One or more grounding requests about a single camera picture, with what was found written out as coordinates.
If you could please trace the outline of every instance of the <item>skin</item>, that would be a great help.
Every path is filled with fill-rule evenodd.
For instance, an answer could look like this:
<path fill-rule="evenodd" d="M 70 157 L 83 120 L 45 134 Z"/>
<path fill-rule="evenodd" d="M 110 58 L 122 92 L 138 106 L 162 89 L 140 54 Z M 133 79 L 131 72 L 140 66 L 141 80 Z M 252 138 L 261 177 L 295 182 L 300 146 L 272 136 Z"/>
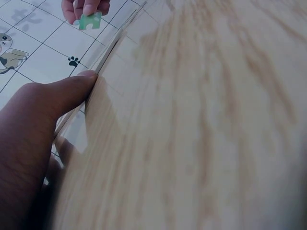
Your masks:
<path fill-rule="evenodd" d="M 30 83 L 0 111 L 1 229 L 41 227 L 37 220 L 43 220 L 60 169 L 50 158 L 57 119 L 87 98 L 96 79 L 88 70 L 51 84 Z M 65 164 L 65 150 L 72 146 L 59 139 L 56 147 Z"/>
<path fill-rule="evenodd" d="M 107 15 L 109 9 L 110 0 L 62 0 L 63 14 L 70 24 L 79 20 L 82 14 L 88 16 L 100 11 L 102 15 Z"/>

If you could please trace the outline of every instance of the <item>printed character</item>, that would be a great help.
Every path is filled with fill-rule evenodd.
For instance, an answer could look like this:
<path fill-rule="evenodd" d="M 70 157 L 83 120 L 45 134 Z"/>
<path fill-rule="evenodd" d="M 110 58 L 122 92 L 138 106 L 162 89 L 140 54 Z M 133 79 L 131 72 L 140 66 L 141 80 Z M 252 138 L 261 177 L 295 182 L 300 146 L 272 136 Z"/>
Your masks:
<path fill-rule="evenodd" d="M 12 44 L 13 40 L 10 36 L 0 33 L 0 74 L 17 68 L 29 56 L 21 50 L 11 49 Z"/>

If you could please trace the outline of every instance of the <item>puzzle piece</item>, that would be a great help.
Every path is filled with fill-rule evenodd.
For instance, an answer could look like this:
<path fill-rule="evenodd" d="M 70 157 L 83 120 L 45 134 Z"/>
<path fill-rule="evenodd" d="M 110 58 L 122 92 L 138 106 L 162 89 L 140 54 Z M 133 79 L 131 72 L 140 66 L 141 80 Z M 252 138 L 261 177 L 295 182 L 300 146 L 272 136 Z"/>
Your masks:
<path fill-rule="evenodd" d="M 86 30 L 88 25 L 92 25 L 92 29 L 99 29 L 101 16 L 101 12 L 96 12 L 90 16 L 82 14 L 81 19 L 78 21 L 79 30 Z"/>

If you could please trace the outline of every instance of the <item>wood grain surface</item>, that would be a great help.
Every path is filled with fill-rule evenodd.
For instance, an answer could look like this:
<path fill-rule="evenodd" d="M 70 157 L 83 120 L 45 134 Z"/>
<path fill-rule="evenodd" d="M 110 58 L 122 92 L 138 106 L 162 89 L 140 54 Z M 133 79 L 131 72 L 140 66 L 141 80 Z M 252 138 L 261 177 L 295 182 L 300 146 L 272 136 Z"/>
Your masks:
<path fill-rule="evenodd" d="M 149 1 L 85 114 L 50 228 L 307 229 L 306 0 Z"/>

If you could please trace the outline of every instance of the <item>black paw print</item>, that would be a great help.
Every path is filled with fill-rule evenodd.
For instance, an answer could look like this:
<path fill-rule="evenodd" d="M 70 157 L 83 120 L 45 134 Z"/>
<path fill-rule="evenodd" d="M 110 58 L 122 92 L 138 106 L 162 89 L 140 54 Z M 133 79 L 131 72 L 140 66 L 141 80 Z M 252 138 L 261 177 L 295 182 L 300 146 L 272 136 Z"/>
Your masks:
<path fill-rule="evenodd" d="M 79 59 L 76 57 L 74 58 L 74 56 L 72 56 L 71 58 L 68 59 L 69 62 L 69 65 L 70 66 L 74 66 L 74 67 L 77 67 L 78 64 L 80 64 L 80 61 L 78 61 Z"/>

